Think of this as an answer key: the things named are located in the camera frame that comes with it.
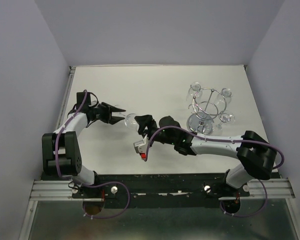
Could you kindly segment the clear wine glass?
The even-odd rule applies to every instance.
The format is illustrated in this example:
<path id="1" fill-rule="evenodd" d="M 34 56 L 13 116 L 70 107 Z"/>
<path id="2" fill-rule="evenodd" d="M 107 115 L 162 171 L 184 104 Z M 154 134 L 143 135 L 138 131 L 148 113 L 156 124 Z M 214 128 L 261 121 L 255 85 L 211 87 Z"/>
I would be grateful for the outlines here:
<path id="1" fill-rule="evenodd" d="M 138 125 L 138 123 L 135 120 L 135 116 L 137 116 L 135 113 L 112 112 L 112 116 L 125 117 L 125 120 L 121 120 L 120 122 L 123 122 L 124 125 L 128 129 L 130 129 L 132 131 L 136 131 L 136 132 L 138 131 L 139 125 Z"/>
<path id="2" fill-rule="evenodd" d="M 199 82 L 193 82 L 188 89 L 186 101 L 192 101 L 193 97 L 199 102 L 202 98 L 201 84 Z"/>
<path id="3" fill-rule="evenodd" d="M 236 121 L 235 116 L 230 111 L 223 111 L 218 115 L 217 121 L 212 124 L 212 135 L 221 136 L 223 128 L 233 124 Z"/>
<path id="4" fill-rule="evenodd" d="M 216 105 L 218 112 L 224 112 L 232 101 L 232 90 L 229 88 L 223 88 L 220 93 L 217 94 L 213 103 Z"/>

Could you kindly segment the chrome wine glass rack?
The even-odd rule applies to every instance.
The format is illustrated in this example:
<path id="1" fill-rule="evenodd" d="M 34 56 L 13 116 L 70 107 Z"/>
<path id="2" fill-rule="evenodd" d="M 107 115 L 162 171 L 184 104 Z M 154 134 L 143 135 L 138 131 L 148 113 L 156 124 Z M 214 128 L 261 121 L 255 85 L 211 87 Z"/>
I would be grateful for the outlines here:
<path id="1" fill-rule="evenodd" d="M 186 126 L 190 132 L 212 136 L 213 123 L 218 120 L 220 114 L 214 100 L 221 91 L 210 87 L 201 88 L 201 91 L 200 101 L 197 101 L 195 96 L 192 101 L 186 101 L 191 112 Z"/>

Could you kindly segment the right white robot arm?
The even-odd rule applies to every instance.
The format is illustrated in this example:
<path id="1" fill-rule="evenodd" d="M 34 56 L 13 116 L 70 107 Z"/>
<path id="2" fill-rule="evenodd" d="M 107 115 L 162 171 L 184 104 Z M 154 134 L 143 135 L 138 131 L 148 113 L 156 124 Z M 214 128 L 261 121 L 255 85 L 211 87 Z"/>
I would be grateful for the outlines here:
<path id="1" fill-rule="evenodd" d="M 269 180 L 274 169 L 278 149 L 256 132 L 247 130 L 238 136 L 207 136 L 181 128 L 171 116 L 156 122 L 151 115 L 133 117 L 142 140 L 133 144 L 143 161 L 148 160 L 154 142 L 168 144 L 184 156 L 217 155 L 239 160 L 239 165 L 225 173 L 220 191 L 231 196 L 252 179 Z"/>

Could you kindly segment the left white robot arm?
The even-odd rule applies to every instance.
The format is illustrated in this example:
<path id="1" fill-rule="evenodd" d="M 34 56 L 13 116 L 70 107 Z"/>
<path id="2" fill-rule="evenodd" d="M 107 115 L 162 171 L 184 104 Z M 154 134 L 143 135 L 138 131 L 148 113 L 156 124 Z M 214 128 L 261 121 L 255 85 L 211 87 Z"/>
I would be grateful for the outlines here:
<path id="1" fill-rule="evenodd" d="M 126 110 L 106 102 L 93 103 L 96 95 L 87 90 L 76 93 L 76 103 L 67 115 L 66 121 L 54 132 L 41 138 L 43 172 L 47 176 L 73 180 L 84 185 L 83 191 L 91 198 L 101 191 L 98 174 L 83 164 L 78 136 L 97 121 L 115 125 L 125 118 L 114 113 Z"/>

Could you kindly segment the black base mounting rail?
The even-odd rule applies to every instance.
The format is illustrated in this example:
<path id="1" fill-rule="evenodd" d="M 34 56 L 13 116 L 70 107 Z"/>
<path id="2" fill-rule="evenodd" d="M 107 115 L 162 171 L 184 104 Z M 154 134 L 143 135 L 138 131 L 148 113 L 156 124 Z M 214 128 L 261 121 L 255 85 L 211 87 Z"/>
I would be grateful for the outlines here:
<path id="1" fill-rule="evenodd" d="M 294 198 L 291 183 L 277 172 L 271 179 L 245 181 L 239 189 L 226 186 L 223 173 L 99 175 L 97 188 L 45 176 L 31 196 L 40 201 L 82 201 L 106 209 L 218 208 L 238 211 L 243 200 Z"/>

